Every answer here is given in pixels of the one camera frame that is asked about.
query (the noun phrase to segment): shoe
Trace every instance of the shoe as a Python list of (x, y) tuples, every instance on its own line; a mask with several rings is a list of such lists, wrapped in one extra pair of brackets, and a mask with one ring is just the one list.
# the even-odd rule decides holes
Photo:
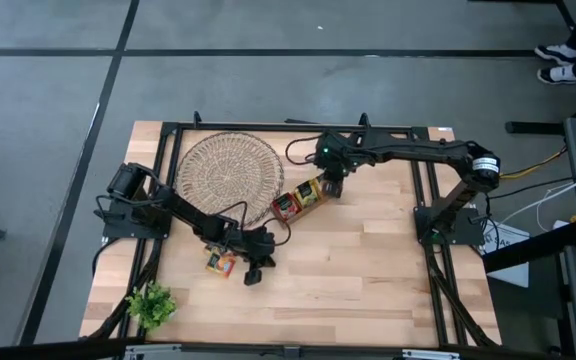
[(572, 65), (540, 69), (537, 79), (548, 85), (576, 84), (576, 77), (572, 74)]
[(571, 65), (576, 61), (576, 50), (566, 45), (539, 45), (535, 48), (535, 54), (544, 60), (554, 60), (560, 66)]

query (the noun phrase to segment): sneaker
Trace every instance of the sneaker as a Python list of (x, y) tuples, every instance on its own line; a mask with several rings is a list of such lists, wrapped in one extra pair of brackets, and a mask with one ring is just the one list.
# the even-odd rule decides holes
[(549, 85), (576, 84), (576, 77), (572, 74), (572, 65), (540, 69), (537, 79)]
[(544, 60), (554, 60), (560, 66), (571, 65), (576, 61), (576, 50), (566, 45), (539, 45), (535, 48), (535, 54)]

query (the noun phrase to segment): wooden tabletop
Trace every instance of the wooden tabletop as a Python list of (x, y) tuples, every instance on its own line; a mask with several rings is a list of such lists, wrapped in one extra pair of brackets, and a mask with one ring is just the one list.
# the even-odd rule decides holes
[[(161, 122), (136, 122), (126, 162), (152, 166)], [(449, 128), (430, 128), (431, 138), (453, 139)], [(184, 131), (180, 156), (213, 131)], [(279, 154), (285, 170), (284, 192), (320, 173), (313, 165), (286, 161), (289, 141), (312, 133), (251, 132)], [(171, 154), (169, 142), (162, 178)], [(295, 158), (314, 143), (291, 147)], [(425, 166), (420, 166), (430, 199)], [(437, 166), (442, 195), (459, 178)], [(243, 284), (247, 264), (235, 265), (229, 279), (205, 270), (204, 244), (192, 230), (173, 220), (157, 280), (172, 289), (179, 310), (148, 335), (151, 340), (302, 345), (436, 346), (430, 290), (412, 209), (416, 205), (410, 163), (390, 161), (363, 166), (344, 181), (341, 199), (330, 200), (292, 225), (292, 238), (277, 248), (275, 269), (263, 281)], [(270, 231), (282, 239), (274, 223)], [(120, 240), (99, 258), (81, 335), (96, 330), (121, 300), (135, 240)], [(500, 343), (497, 321), (480, 257), (467, 246), (452, 246), (459, 294), (486, 334)], [(448, 302), (443, 299), (448, 335), (456, 342)], [(130, 333), (136, 332), (136, 321)]]

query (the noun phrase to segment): artificial plant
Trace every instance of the artificial plant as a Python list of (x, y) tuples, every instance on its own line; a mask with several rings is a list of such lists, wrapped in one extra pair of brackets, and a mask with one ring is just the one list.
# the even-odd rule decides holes
[(126, 297), (130, 303), (128, 313), (139, 317), (139, 326), (147, 332), (156, 329), (166, 322), (170, 314), (177, 310), (174, 299), (170, 296), (170, 289), (164, 289), (156, 282), (149, 282), (144, 294), (134, 288), (133, 294)]

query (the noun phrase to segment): gray floor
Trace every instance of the gray floor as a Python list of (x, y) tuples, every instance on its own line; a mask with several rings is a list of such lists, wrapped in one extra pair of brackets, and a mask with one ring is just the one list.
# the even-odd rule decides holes
[[(0, 0), (1, 47), (103, 47), (117, 42), (128, 0), (22, 6)], [(576, 4), (571, 5), (576, 16)], [(142, 1), (129, 48), (530, 49), (565, 39), (556, 7), (465, 0)], [(101, 92), (109, 58), (0, 58), (0, 346), (14, 341), (57, 212)], [(557, 151), (555, 137), (510, 136), (506, 121), (558, 122), (576, 111), (576, 86), (535, 79), (536, 59), (193, 57), (124, 58), (110, 98), (38, 341), (75, 339), (101, 222), (94, 196), (122, 161), (135, 120), (279, 122), (286, 117), (450, 126), (495, 150), (507, 170)], [(567, 159), (499, 192), (568, 176)], [(545, 190), (493, 204), (496, 217)], [(573, 196), (544, 206), (542, 222), (576, 214)], [(534, 212), (511, 225), (539, 230)], [(504, 342), (543, 350), (556, 339), (552, 261), (531, 264), (531, 288), (491, 282)]]

